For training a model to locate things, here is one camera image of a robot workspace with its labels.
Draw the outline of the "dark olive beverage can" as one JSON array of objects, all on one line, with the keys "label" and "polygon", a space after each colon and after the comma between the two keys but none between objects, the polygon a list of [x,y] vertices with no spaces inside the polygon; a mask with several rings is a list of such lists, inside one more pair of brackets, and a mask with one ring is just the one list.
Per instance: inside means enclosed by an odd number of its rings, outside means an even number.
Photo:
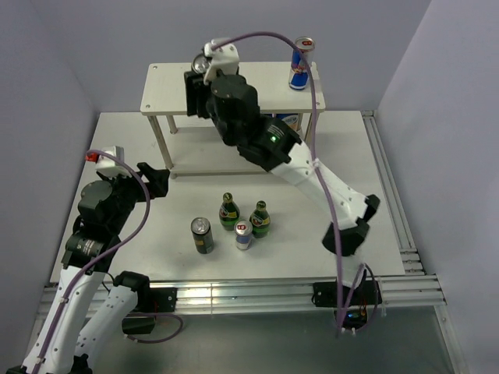
[{"label": "dark olive beverage can", "polygon": [[211,67],[211,60],[211,57],[207,57],[204,54],[199,54],[194,58],[191,64],[191,70],[196,74],[200,74],[203,76]]}]

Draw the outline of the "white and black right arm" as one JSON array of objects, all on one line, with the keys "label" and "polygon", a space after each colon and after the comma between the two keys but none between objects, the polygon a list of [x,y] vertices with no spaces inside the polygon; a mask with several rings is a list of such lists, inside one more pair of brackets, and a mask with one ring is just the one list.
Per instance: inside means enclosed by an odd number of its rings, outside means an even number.
[{"label": "white and black right arm", "polygon": [[331,223],[322,244],[337,259],[338,297],[348,304],[357,302],[365,291],[361,279],[366,269],[359,248],[379,198],[348,186],[282,120],[261,114],[257,90],[243,76],[218,73],[205,83],[202,74],[189,71],[184,82],[189,116],[210,119],[225,145],[295,186],[329,213]]}]

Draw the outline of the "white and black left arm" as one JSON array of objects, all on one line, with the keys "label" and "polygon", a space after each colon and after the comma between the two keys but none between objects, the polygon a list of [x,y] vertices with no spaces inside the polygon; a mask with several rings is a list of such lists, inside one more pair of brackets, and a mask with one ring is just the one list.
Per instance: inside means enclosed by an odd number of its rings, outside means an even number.
[{"label": "white and black left arm", "polygon": [[124,242],[119,235],[135,205],[168,193],[169,170],[146,163],[137,167],[134,175],[100,172],[97,181],[84,186],[51,308],[30,353],[10,373],[91,373],[111,333],[128,313],[152,310],[149,278],[123,271],[104,304],[87,317],[115,248]]}]

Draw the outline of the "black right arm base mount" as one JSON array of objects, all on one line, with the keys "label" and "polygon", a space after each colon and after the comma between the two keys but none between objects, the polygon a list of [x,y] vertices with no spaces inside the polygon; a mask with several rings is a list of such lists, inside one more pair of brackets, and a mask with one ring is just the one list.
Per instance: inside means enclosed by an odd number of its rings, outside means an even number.
[{"label": "black right arm base mount", "polygon": [[[316,282],[313,284],[311,302],[317,308],[335,309],[334,317],[339,321],[337,291],[336,281]],[[346,310],[342,328],[349,333],[356,333],[366,327],[383,302],[380,285],[372,279],[361,281],[360,286],[352,293],[349,303],[347,303],[349,296],[347,287],[343,287],[343,296]]]}]

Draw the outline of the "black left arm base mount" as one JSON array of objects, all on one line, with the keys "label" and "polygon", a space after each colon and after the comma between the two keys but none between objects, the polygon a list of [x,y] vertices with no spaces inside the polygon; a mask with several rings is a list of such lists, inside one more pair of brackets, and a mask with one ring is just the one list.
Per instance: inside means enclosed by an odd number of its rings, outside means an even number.
[{"label": "black left arm base mount", "polygon": [[177,319],[172,317],[176,299],[176,288],[152,288],[146,300],[139,302],[130,313],[149,313],[153,316],[127,316],[122,321],[122,332],[138,337],[139,335],[152,334],[163,322],[172,321],[174,325],[178,324]]}]

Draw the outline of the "blue silver energy drink can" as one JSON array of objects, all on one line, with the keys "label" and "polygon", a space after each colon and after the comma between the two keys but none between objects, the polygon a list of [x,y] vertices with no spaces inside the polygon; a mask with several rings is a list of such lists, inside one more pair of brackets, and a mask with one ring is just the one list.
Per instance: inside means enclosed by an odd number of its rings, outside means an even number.
[{"label": "blue silver energy drink can", "polygon": [[312,65],[315,41],[311,37],[299,37],[295,40],[295,45],[303,56],[293,51],[288,84],[293,90],[304,90],[310,77],[306,70],[306,62]]}]

